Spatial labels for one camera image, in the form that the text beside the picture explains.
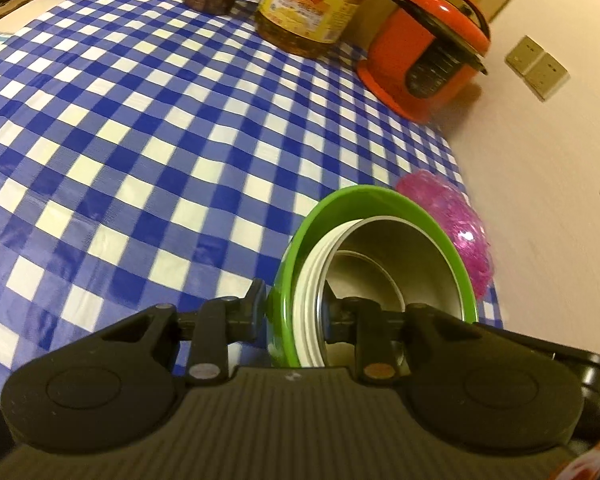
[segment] green cup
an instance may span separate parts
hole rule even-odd
[[[269,353],[278,367],[299,367],[292,328],[292,301],[298,274],[314,245],[344,222],[374,216],[395,216],[420,228],[447,260],[458,284],[463,319],[477,320],[474,291],[456,248],[437,222],[416,203],[391,189],[351,186],[321,200],[304,219],[282,257],[267,299]]]

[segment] pink object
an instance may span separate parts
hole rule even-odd
[[[493,263],[482,221],[462,193],[426,170],[405,175],[395,189],[429,213],[451,238],[469,273],[475,298],[481,300],[493,279]]]

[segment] light switch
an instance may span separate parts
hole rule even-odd
[[[544,49],[525,36],[506,57],[507,64],[520,75],[525,75],[544,54]]]
[[[525,75],[529,86],[543,101],[551,97],[569,79],[569,72],[548,53],[540,58]]]

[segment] oil bottle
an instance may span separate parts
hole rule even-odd
[[[315,58],[340,37],[362,0],[262,0],[261,37],[289,53]]]

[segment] green rim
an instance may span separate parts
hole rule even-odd
[[[267,301],[269,352],[280,367],[299,367],[292,329],[292,298],[302,263],[315,244],[334,227],[372,216],[396,216],[422,229],[446,258],[458,283],[462,314],[468,323],[477,320],[474,291],[464,264],[446,233],[420,206],[407,197],[378,186],[351,186],[321,200],[296,231],[280,263]]]

